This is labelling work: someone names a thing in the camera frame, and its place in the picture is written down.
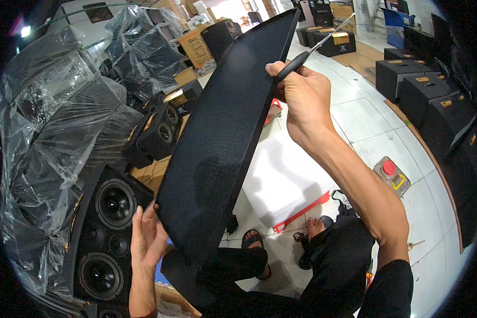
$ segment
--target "forearm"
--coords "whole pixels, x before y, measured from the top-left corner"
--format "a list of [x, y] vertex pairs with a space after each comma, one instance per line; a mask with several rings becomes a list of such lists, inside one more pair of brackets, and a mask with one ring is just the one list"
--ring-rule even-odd
[[157, 317], [154, 271], [142, 273], [133, 269], [131, 291], [129, 292], [129, 314], [131, 318], [146, 317], [148, 315], [150, 317]]
[[306, 151], [346, 194], [380, 246], [388, 255], [408, 260], [408, 221], [403, 203], [395, 192], [346, 144], [335, 130], [314, 134]]

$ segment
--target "person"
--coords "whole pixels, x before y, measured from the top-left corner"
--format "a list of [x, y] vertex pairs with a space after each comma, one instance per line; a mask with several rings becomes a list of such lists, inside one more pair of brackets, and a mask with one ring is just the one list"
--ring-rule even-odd
[[[276, 76], [284, 66], [277, 61], [267, 64], [266, 71]], [[359, 317], [410, 316], [413, 275], [406, 212], [395, 192], [337, 134], [330, 96], [330, 81], [306, 67], [286, 76], [275, 94], [288, 104], [290, 137], [334, 179], [360, 218], [343, 216], [328, 228], [320, 220], [308, 219], [309, 242], [299, 264], [312, 268], [313, 277], [299, 300], [246, 292], [234, 283], [271, 275], [267, 252], [255, 229], [244, 234], [242, 248], [219, 248], [197, 278], [188, 275], [176, 249], [169, 251], [161, 272], [204, 316], [343, 317], [359, 308]], [[166, 233], [155, 219], [152, 206], [145, 213], [139, 209], [133, 218], [132, 317], [155, 314], [153, 270], [164, 251], [161, 243], [166, 242]], [[377, 270], [366, 290], [375, 240], [379, 245]]]

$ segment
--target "black pants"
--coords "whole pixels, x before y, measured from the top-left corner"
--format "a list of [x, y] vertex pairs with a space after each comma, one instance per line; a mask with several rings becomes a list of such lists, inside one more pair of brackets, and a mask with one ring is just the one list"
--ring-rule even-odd
[[246, 292], [235, 284], [261, 275], [267, 265], [267, 251], [261, 248], [219, 248], [197, 281], [187, 274], [180, 253], [172, 250], [163, 258], [161, 272], [207, 317], [350, 316], [362, 305], [373, 244], [356, 217], [340, 217], [315, 236], [299, 261], [302, 268], [313, 269], [300, 300]]

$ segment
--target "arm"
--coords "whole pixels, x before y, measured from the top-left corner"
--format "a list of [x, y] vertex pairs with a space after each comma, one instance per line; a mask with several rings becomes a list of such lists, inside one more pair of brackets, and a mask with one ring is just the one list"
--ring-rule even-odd
[[145, 210], [138, 206], [133, 216], [131, 239], [131, 267], [133, 277], [129, 292], [131, 318], [157, 317], [157, 299], [154, 284], [156, 265], [166, 248], [168, 235], [157, 218], [152, 202]]
[[[284, 65], [277, 61], [267, 64], [266, 70], [275, 76]], [[288, 104], [288, 133], [334, 179], [378, 240], [378, 270], [395, 259], [409, 262], [403, 203], [337, 134], [330, 94], [330, 81], [306, 67], [286, 76], [277, 97]]]

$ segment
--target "red lid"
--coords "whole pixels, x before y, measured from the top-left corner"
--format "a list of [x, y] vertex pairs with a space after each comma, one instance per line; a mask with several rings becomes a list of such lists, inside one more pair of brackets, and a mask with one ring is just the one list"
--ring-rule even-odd
[[386, 160], [383, 162], [382, 169], [386, 175], [394, 175], [396, 172], [396, 164], [392, 160]]

